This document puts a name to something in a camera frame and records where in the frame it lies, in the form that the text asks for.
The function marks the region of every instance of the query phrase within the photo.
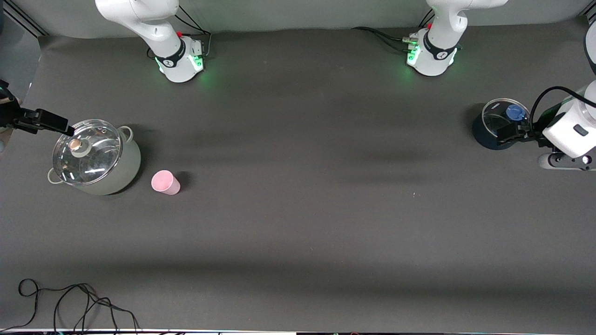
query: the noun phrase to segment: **pink cup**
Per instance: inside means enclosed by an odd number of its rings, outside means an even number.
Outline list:
[[[168,170],[161,170],[151,179],[151,187],[157,192],[173,196],[180,191],[180,182]]]

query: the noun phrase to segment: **pot lid knob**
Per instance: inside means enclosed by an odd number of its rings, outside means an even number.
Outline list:
[[[74,138],[69,142],[70,151],[76,151],[80,149],[81,146],[83,146],[83,142],[78,138]]]

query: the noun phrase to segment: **glass pot lid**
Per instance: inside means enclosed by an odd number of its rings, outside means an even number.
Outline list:
[[[527,108],[508,98],[494,99],[482,110],[482,123],[494,137],[497,137],[499,129],[509,124],[527,125],[529,120],[530,112]]]
[[[115,167],[122,155],[123,139],[103,120],[81,121],[73,128],[72,137],[62,135],[54,146],[54,170],[69,185],[88,185]]]

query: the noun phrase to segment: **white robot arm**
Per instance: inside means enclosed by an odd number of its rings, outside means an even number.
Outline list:
[[[596,25],[594,24],[586,34],[584,51],[596,75]],[[555,148],[554,154],[545,154],[539,158],[539,164],[543,168],[556,168],[557,163],[567,159],[572,163],[578,163],[581,169],[586,169],[586,166],[592,163],[592,155],[589,152],[596,147],[596,104],[594,104],[596,80],[579,90],[577,94],[592,103],[568,97],[562,103],[547,110],[541,117],[549,121],[546,128],[542,130],[542,135]],[[554,117],[548,115],[548,112],[555,108],[558,108],[556,112],[551,113]],[[553,157],[559,161],[552,162]]]
[[[186,82],[203,70],[201,42],[179,37],[165,20],[178,11],[178,0],[95,0],[95,6],[107,20],[143,38],[160,71],[172,82]]]
[[[410,35],[418,44],[407,64],[425,76],[438,76],[453,63],[456,45],[468,27],[463,11],[503,6],[508,0],[426,0],[434,11],[434,22]]]
[[[596,75],[596,25],[586,34],[584,51],[592,72]],[[534,114],[541,99],[551,91],[564,91],[569,94],[560,103],[540,113],[538,120]],[[545,169],[557,170],[596,170],[596,80],[584,88],[573,91],[562,86],[553,86],[542,92],[529,113],[512,118],[500,111],[485,109],[473,125],[474,137],[482,146],[492,150],[503,150],[516,142],[536,141],[539,147],[549,147],[551,153],[538,157],[538,164]],[[500,114],[505,122],[486,123],[486,116]]]

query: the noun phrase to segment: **white pot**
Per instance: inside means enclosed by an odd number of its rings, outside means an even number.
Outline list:
[[[87,128],[77,135],[80,125]],[[54,167],[48,171],[48,181],[56,185],[69,184],[97,196],[118,192],[130,184],[141,165],[141,152],[133,140],[132,129],[127,126],[116,129],[102,120],[86,120],[74,128],[73,137],[63,138],[65,135],[62,135],[54,147]],[[130,132],[128,137],[124,129]],[[102,147],[106,142],[110,146]],[[53,181],[52,175],[60,180]]]

